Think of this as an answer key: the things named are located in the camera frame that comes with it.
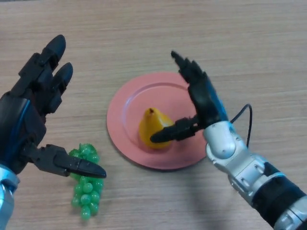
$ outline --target robotic hand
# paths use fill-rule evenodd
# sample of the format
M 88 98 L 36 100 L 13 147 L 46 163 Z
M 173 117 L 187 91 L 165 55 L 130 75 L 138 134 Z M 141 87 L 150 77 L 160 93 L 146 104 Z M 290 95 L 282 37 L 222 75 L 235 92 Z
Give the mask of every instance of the robotic hand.
M 198 64 L 174 51 L 171 55 L 189 84 L 197 114 L 155 133 L 151 141 L 180 141 L 203 129 L 209 161 L 228 175 L 233 188 L 274 230 L 306 230 L 307 195 L 264 157 L 249 151 Z
M 46 133 L 46 115 L 57 110 L 72 77 L 71 63 L 52 74 L 65 48 L 65 38 L 59 35 L 41 54 L 34 53 L 19 72 L 17 83 L 0 98 L 0 230 L 12 216 L 17 175 L 28 162 L 61 176 L 106 178 L 99 165 L 69 156 L 62 147 L 37 147 Z

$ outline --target grape bunch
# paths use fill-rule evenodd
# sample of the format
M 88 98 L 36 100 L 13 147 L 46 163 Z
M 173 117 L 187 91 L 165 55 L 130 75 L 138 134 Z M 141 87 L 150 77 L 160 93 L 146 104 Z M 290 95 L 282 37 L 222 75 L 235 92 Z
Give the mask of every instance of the grape bunch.
M 97 151 L 91 144 L 80 144 L 79 149 L 73 149 L 69 155 L 96 164 L 99 162 Z M 73 173 L 70 174 L 70 177 L 78 182 L 74 187 L 74 196 L 71 200 L 71 205 L 73 207 L 81 207 L 81 218 L 88 220 L 99 211 L 99 201 L 104 187 L 104 181 L 103 179 L 79 176 Z

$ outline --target wood grain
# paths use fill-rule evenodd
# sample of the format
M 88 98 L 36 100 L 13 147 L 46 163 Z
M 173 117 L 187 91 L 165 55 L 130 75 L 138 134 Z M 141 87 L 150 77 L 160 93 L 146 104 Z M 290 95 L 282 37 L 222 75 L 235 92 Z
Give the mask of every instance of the wood grain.
M 307 191 L 307 2 L 305 0 L 46 0 L 0 3 L 0 90 L 28 58 L 65 35 L 74 66 L 42 144 L 91 142 L 108 172 L 97 218 L 71 210 L 70 179 L 28 165 L 9 230 L 266 230 L 257 212 L 209 162 L 173 173 L 132 166 L 113 148 L 106 113 L 128 80 L 177 71 L 172 49 L 207 71 L 233 117 L 254 109 L 251 150 Z M 236 122 L 246 137 L 248 113 Z

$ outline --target pear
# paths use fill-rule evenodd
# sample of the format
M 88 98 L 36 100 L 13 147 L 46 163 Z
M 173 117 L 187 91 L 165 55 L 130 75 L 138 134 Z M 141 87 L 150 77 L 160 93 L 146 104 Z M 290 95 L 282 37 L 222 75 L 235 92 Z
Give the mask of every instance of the pear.
M 145 111 L 139 125 L 139 136 L 141 141 L 152 149 L 164 149 L 171 144 L 169 142 L 153 143 L 150 137 L 164 127 L 172 126 L 174 122 L 157 108 L 149 108 Z

